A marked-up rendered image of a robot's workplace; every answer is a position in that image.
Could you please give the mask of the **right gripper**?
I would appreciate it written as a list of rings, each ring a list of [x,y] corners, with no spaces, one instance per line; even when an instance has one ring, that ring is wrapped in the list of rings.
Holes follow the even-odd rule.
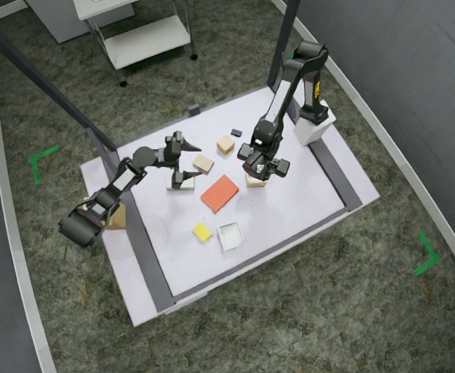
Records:
[[[189,142],[186,141],[185,137],[182,136],[181,131],[175,131],[173,132],[173,136],[177,137],[177,142],[182,143],[182,149],[181,152],[201,152],[201,148],[197,148],[194,145],[191,145]],[[176,164],[175,165],[169,165],[164,162],[160,161],[160,157],[163,157],[163,152],[160,151],[160,148],[155,149],[155,166],[157,169],[162,168],[174,168],[174,172],[172,173],[171,177],[171,188],[175,190],[179,190],[182,183],[185,180],[188,180],[190,178],[193,178],[195,176],[202,175],[202,172],[187,172],[185,170],[182,171],[182,173],[179,172],[179,158],[176,159]],[[183,181],[184,180],[184,181]]]

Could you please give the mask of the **red flat rectangular slab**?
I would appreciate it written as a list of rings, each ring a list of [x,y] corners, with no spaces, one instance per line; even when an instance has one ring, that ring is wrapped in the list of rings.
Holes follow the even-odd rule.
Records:
[[[225,174],[200,197],[216,213],[240,190]]]

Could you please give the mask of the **yellow block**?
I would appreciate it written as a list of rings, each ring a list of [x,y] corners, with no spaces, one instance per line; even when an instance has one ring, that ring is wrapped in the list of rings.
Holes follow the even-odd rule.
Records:
[[[193,230],[195,233],[201,238],[201,240],[204,242],[207,240],[207,238],[211,237],[212,234],[210,231],[206,228],[206,226],[200,222],[198,225],[196,225]]]

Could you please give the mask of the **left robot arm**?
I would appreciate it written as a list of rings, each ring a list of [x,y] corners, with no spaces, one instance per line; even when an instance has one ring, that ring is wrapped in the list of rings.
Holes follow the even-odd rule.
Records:
[[[248,161],[242,164],[243,170],[251,177],[263,182],[271,177],[269,172],[271,165],[268,159],[274,158],[280,148],[280,142],[283,140],[283,118],[302,77],[304,77],[304,105],[299,110],[299,117],[309,120],[316,127],[329,118],[329,107],[319,102],[320,72],[318,71],[327,59],[328,46],[324,44],[305,40],[292,50],[291,58],[284,65],[283,76],[269,109],[259,118],[252,132],[249,147],[253,148],[253,153],[248,157]],[[256,139],[262,143],[259,144]]]

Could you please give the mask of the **grey open bin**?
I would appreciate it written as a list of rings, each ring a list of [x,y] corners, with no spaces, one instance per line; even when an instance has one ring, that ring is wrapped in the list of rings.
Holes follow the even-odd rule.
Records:
[[[218,225],[217,228],[224,250],[226,250],[226,248],[231,249],[245,244],[245,240],[238,221]]]

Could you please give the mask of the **open wooden box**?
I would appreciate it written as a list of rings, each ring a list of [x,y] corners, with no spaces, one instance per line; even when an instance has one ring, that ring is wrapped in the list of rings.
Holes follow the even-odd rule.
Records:
[[[246,185],[248,187],[264,187],[267,184],[267,180],[265,182],[261,180],[257,180],[256,178],[251,177],[249,174],[247,175],[247,172],[245,172],[245,178],[246,178]]]

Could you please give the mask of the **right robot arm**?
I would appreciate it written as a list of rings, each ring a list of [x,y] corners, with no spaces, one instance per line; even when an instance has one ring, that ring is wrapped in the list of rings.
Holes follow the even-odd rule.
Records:
[[[182,144],[177,142],[176,138],[175,136],[165,137],[166,146],[160,147],[160,151],[163,152],[163,157],[160,157],[161,162],[175,165],[176,159],[181,157]],[[58,222],[60,228],[57,231],[83,249],[88,245],[92,246],[106,230],[109,225],[109,218],[120,206],[120,195],[126,188],[131,189],[146,177],[148,172],[145,168],[154,167],[155,149],[152,149],[141,146],[133,153],[132,159],[129,156],[124,157],[118,165],[115,179],[105,188],[102,187],[95,191],[91,198],[77,202]],[[140,168],[138,169],[138,167]],[[120,176],[117,177],[119,174]],[[84,204],[88,210],[77,208]],[[106,213],[104,214],[104,212]],[[106,222],[105,228],[101,221]]]

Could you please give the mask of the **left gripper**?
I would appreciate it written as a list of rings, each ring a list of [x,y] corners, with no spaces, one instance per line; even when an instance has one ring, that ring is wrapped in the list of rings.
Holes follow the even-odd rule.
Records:
[[[242,143],[238,154],[237,154],[237,159],[242,160],[245,162],[247,158],[253,153],[253,149],[249,147],[249,144],[247,143]],[[271,162],[272,161],[272,162]],[[271,163],[270,163],[271,162]],[[270,173],[275,174],[276,176],[279,176],[281,178],[284,178],[287,175],[287,172],[290,168],[290,162],[287,161],[286,159],[277,159],[277,158],[272,158],[269,159],[269,164],[270,166]]]

